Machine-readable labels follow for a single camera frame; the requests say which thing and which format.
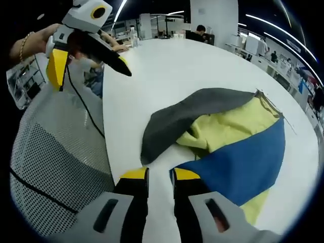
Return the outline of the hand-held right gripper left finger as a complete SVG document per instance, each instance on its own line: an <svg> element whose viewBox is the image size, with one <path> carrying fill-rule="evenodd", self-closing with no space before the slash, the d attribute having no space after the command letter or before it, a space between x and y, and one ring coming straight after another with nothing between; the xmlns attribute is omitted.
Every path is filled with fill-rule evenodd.
<svg viewBox="0 0 324 243"><path fill-rule="evenodd" d="M148 179L146 167L126 172L112 192L86 205L69 230L48 236L48 242L142 242Z"/></svg>

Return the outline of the person's left hand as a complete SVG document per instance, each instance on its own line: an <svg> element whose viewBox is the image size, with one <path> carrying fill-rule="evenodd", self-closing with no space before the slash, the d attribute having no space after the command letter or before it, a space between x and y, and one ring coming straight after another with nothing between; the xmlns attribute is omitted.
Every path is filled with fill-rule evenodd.
<svg viewBox="0 0 324 243"><path fill-rule="evenodd" d="M32 44L32 52L34 54L44 53L46 51L46 44L49 37L52 36L60 26L61 24L55 23L32 34L30 38Z"/></svg>

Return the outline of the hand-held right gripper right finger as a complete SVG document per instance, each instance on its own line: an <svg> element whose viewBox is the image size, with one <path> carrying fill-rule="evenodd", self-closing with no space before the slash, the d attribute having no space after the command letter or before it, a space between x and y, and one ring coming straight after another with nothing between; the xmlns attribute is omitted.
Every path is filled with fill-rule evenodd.
<svg viewBox="0 0 324 243"><path fill-rule="evenodd" d="M278 242L278 234L250 224L242 208L209 190L198 174L174 168L173 189L182 242Z"/></svg>

